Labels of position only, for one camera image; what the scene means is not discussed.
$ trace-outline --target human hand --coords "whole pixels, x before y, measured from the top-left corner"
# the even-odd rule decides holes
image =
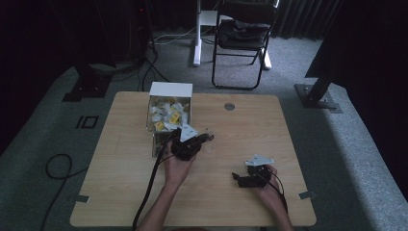
[[[177,191],[189,174],[195,155],[189,161],[181,161],[171,153],[172,141],[166,146],[163,159],[165,162],[166,183],[165,188]]]
[[[277,170],[269,165],[267,165],[267,167],[269,171],[272,173],[269,182],[276,189],[274,189],[271,185],[267,184],[263,188],[253,188],[252,190],[267,206],[267,208],[273,213],[281,212],[282,209],[285,211],[285,206],[283,204],[281,194],[280,192],[277,191],[279,190],[279,184],[276,181]]]

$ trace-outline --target white box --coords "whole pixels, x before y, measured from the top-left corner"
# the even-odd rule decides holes
[[[150,89],[150,99],[147,111],[146,130],[153,133],[153,156],[156,156],[166,141],[171,130],[156,130],[155,123],[152,120],[152,108],[158,106],[158,103],[170,102],[180,103],[183,105],[184,112],[188,115],[188,124],[191,124],[191,97],[192,84],[181,83],[160,83],[153,82]]]

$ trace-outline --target white object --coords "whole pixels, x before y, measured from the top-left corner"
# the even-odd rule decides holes
[[[255,154],[250,160],[245,161],[245,164],[247,166],[254,166],[254,167],[261,166],[261,165],[270,165],[273,163],[274,163],[273,159],[259,156],[257,154]]]
[[[197,134],[198,132],[195,129],[189,126],[189,124],[184,123],[181,130],[180,142],[188,141],[189,139],[195,137]]]
[[[150,96],[188,97],[192,96],[192,84],[153,82]]]

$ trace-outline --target forearm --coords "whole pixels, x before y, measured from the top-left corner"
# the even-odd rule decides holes
[[[155,231],[163,230],[168,210],[173,202],[174,196],[177,193],[175,187],[164,186],[160,191],[155,203],[144,216],[137,231]]]
[[[266,206],[275,218],[276,226],[279,231],[293,231],[291,220],[281,201],[269,200],[266,202]]]

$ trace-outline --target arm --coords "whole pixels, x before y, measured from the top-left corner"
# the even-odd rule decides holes
[[[274,167],[268,166],[268,168],[273,174],[276,175],[277,170]],[[279,184],[277,183],[276,177],[273,174],[269,182],[273,186],[275,186],[276,189],[279,189]],[[258,195],[258,197],[261,199],[264,205],[272,213],[273,217],[276,220],[278,230],[293,231],[291,220],[289,219],[289,216],[286,213],[285,207],[283,205],[281,198],[279,197],[278,192],[275,189],[273,189],[270,185],[266,185],[262,189],[254,189],[254,192],[256,193],[256,195]]]
[[[155,203],[147,212],[146,216],[141,221],[140,225],[136,229],[137,231],[143,230],[163,230],[163,226],[166,220],[168,210],[170,209],[171,203],[181,184],[187,178],[189,170],[191,168],[192,162],[195,160],[195,156],[189,161],[180,161],[176,157],[171,157],[171,142],[167,144],[166,153],[164,154],[164,159],[169,157],[164,161],[165,172],[166,172],[166,182],[162,187],[159,196],[157,197]]]

